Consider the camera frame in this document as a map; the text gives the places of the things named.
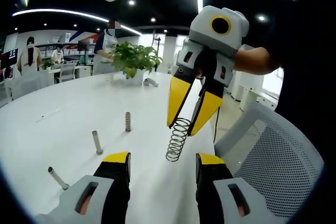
plant pot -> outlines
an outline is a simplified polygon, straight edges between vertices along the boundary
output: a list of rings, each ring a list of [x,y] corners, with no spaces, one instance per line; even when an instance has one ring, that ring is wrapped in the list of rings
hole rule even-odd
[[[127,86],[141,86],[142,81],[143,81],[143,74],[144,73],[145,73],[145,70],[138,69],[133,78],[126,79],[126,75],[125,75],[125,84]]]

coil spring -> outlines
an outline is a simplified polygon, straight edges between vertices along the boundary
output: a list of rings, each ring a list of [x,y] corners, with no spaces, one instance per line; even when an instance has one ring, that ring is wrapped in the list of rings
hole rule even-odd
[[[131,113],[130,112],[126,112],[125,114],[125,130],[127,132],[131,131]]]
[[[176,162],[179,160],[190,125],[191,121],[184,118],[177,118],[176,123],[173,126],[172,135],[166,153],[166,159],[168,161]]]

metal rod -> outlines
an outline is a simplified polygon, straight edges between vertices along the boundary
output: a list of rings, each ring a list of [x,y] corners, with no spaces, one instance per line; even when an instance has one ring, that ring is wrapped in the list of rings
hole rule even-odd
[[[97,155],[102,155],[103,150],[102,150],[102,148],[100,146],[100,143],[99,143],[98,132],[97,131],[92,131],[92,136],[93,136],[93,141],[95,142]]]
[[[62,187],[62,189],[65,191],[66,189],[69,188],[69,185],[66,184],[55,172],[55,170],[49,166],[48,168],[48,173],[54,178],[54,180]]]
[[[131,131],[131,113],[130,112],[126,112],[125,122],[126,122],[125,130],[126,132],[130,132]]]

black ceiling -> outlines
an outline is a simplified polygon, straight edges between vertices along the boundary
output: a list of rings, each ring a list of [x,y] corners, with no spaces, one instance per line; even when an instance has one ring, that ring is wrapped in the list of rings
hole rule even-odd
[[[120,22],[132,28],[143,26],[162,26],[158,31],[167,26],[173,33],[183,33],[169,26],[190,26],[197,15],[197,0],[135,0],[135,6],[129,6],[128,0],[117,0],[112,3],[104,0],[29,0],[28,7],[24,7],[19,0],[3,0],[1,21],[2,34],[11,34],[14,27],[18,32],[40,29],[75,29],[73,24],[78,24],[77,29],[95,32],[97,27],[104,24],[88,18],[81,18],[69,14],[58,13],[33,13],[16,17],[11,14],[23,9],[33,8],[59,8],[93,14],[103,18],[111,15],[118,16]],[[264,39],[269,28],[269,23],[261,23],[256,15],[265,14],[272,18],[272,7],[276,0],[204,0],[204,6],[227,7],[242,12],[250,21],[250,32],[244,42],[258,45]],[[150,22],[151,17],[156,18],[156,23]],[[152,30],[138,29],[140,32]]]

face mask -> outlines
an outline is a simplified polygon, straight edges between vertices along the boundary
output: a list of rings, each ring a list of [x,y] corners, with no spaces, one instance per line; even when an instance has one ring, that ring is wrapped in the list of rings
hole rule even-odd
[[[121,29],[108,29],[108,34],[118,37],[120,35]]]

